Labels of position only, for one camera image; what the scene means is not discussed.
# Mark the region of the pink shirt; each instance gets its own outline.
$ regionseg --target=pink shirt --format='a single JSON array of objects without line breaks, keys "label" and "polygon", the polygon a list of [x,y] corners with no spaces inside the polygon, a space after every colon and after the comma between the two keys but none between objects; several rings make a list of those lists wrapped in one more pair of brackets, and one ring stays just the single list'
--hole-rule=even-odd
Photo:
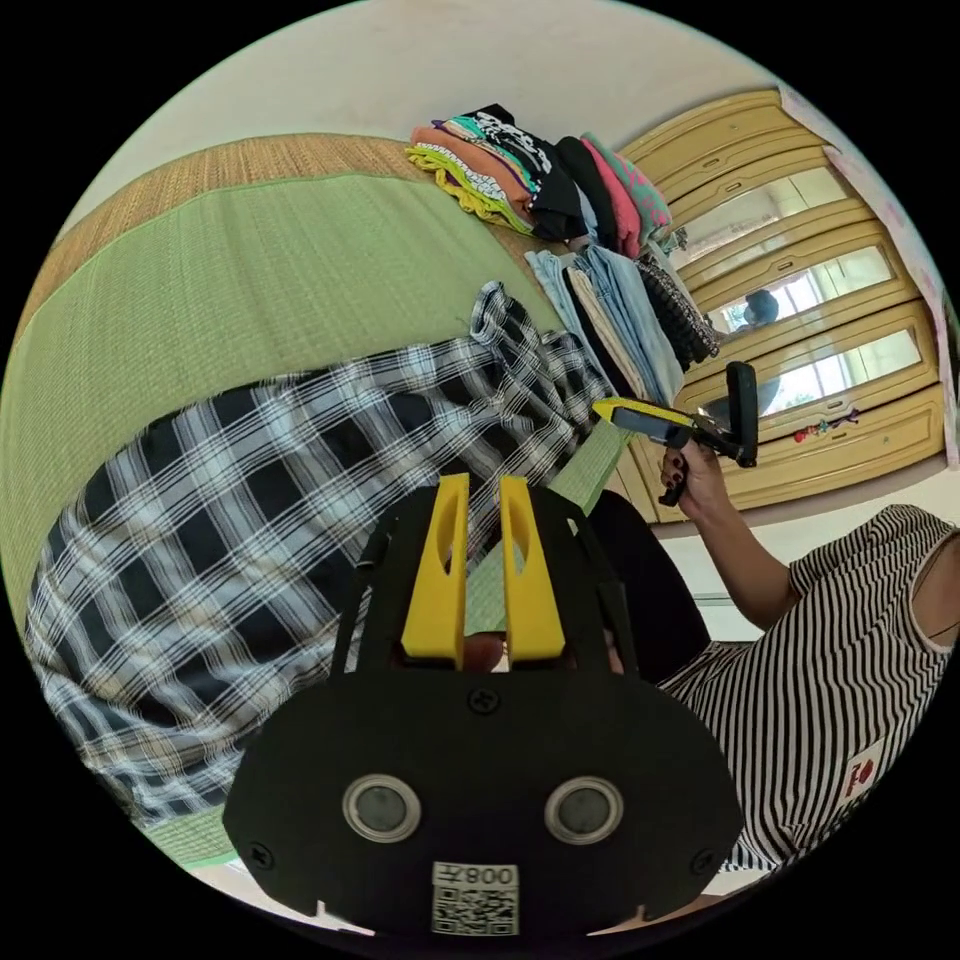
[{"label": "pink shirt", "polygon": [[620,252],[625,257],[640,256],[640,214],[627,193],[627,188],[619,181],[617,175],[610,169],[610,165],[597,152],[589,140],[580,141],[593,157],[600,179],[610,194],[610,203],[613,206],[613,216],[617,221],[617,239],[620,242]]}]

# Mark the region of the qr code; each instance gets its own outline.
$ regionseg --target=qr code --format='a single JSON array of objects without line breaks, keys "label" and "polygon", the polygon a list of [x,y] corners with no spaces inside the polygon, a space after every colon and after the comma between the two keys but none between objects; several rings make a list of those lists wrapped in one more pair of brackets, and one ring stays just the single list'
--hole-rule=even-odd
[{"label": "qr code", "polygon": [[503,937],[519,932],[516,867],[435,864],[433,932]]}]

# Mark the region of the red logo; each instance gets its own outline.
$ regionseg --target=red logo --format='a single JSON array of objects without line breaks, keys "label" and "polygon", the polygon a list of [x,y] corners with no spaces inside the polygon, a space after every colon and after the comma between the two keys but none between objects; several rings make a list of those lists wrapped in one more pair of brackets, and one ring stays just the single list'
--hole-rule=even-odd
[{"label": "red logo", "polygon": [[858,763],[853,770],[850,771],[850,780],[847,783],[847,792],[844,794],[844,797],[849,797],[858,785],[866,783],[873,776],[873,770],[874,763],[872,760],[867,760],[864,764]]}]

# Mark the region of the black pants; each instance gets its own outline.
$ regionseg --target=black pants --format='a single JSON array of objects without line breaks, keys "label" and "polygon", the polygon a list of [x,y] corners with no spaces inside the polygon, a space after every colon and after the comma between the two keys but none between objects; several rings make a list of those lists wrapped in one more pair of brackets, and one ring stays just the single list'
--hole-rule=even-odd
[{"label": "black pants", "polygon": [[640,676],[662,683],[710,642],[700,610],[632,504],[604,490],[588,519],[624,585]]}]

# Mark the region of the hand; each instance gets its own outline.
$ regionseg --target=hand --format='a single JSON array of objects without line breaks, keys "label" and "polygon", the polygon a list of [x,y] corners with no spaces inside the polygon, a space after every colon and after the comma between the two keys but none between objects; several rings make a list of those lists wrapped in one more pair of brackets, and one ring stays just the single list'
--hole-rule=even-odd
[{"label": "hand", "polygon": [[[613,643],[613,634],[609,630],[603,631],[607,641],[607,656],[610,659],[610,669],[614,673],[623,673],[623,663]],[[475,633],[465,637],[463,641],[463,669],[466,673],[490,673],[500,662],[506,649],[506,634],[503,633]],[[568,656],[565,661],[567,669],[575,670],[573,658]]]},{"label": "hand", "polygon": [[[503,659],[503,634],[475,633],[463,638],[463,672],[492,673]],[[391,657],[394,669],[403,669],[399,652]]]},{"label": "hand", "polygon": [[708,520],[731,509],[717,455],[692,440],[683,449],[668,449],[664,454],[660,468],[660,480],[664,486],[673,487],[682,479],[684,463],[687,482],[677,506],[690,520],[695,523]]}]

